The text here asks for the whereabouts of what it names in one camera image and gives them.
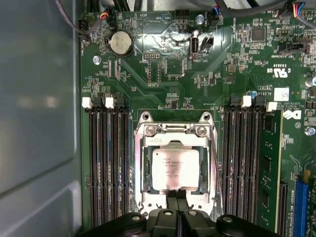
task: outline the white sticker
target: white sticker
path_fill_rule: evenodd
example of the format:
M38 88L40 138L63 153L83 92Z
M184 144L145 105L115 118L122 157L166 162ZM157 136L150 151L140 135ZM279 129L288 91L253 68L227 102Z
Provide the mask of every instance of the white sticker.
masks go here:
M289 88L275 88L274 101L289 101L290 89Z

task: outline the white slot clip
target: white slot clip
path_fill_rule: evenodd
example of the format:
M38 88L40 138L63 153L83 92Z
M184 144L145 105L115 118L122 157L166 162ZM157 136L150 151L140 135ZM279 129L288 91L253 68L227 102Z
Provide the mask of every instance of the white slot clip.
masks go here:
M248 108L251 106L251 96L250 95L244 95L241 100L241 107L242 108Z

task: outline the cable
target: cable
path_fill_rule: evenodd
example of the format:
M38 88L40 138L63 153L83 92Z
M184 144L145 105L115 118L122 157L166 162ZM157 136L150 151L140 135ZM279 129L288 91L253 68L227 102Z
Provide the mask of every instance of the cable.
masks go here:
M114 2L114 5L115 5L115 8L117 9L117 11L124 11L119 0L113 0L113 2Z
M316 29L316 25L305 20L301 16L296 17L297 20L299 20L301 23L303 23L305 26L311 27L312 29Z
M247 3L251 6L251 7L258 7L260 6L256 0L247 0Z
M75 31L77 31L78 33L80 33L82 35L89 35L93 31L95 31L95 29L101 24L101 22L103 20L102 18L99 18L96 22L94 22L94 24L91 26L91 28L89 30L86 30L86 31L82 30L82 29L78 28L74 23L71 22L71 20L69 19L69 17L65 13L65 10L64 10L60 0L55 0L55 2L56 2L56 5L58 7L58 10L60 11L61 15L63 16L63 18L67 22L67 24L69 26L71 26L71 28L73 28Z
M121 1L122 1L123 10L124 11L130 11L127 1L126 0L121 0Z
M187 0L191 4L203 8L210 9L212 6L200 3L198 0ZM284 5L288 2L288 0L281 0L278 2L272 2L270 4L266 4L263 6L258 6L254 8L246 8L246 9L231 9L228 8L223 0L215 0L218 7L222 10L222 14L230 17L243 17L243 16L252 16L263 11L275 10L284 7Z
M134 11L141 11L142 4L143 4L143 0L135 0Z
M213 6L213 9L215 10L216 15L218 16L218 15L219 15L219 9L218 9L218 6L217 6L217 5Z

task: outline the integrated circuit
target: integrated circuit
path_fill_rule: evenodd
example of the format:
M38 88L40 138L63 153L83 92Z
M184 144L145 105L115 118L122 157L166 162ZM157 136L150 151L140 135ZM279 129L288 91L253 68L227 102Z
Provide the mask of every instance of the integrated circuit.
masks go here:
M265 41L266 30L265 28L252 28L251 40L252 41Z

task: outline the pcie slot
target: pcie slot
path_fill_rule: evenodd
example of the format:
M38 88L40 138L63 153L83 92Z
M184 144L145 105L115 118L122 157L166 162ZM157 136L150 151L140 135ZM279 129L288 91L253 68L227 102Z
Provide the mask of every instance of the pcie slot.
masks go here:
M278 218L277 218L277 233L281 236L286 234L286 213L287 213L287 195L288 184L285 182L280 183L280 192L278 199Z
M308 184L305 184L302 180L296 181L293 229L294 237L306 236L308 197Z

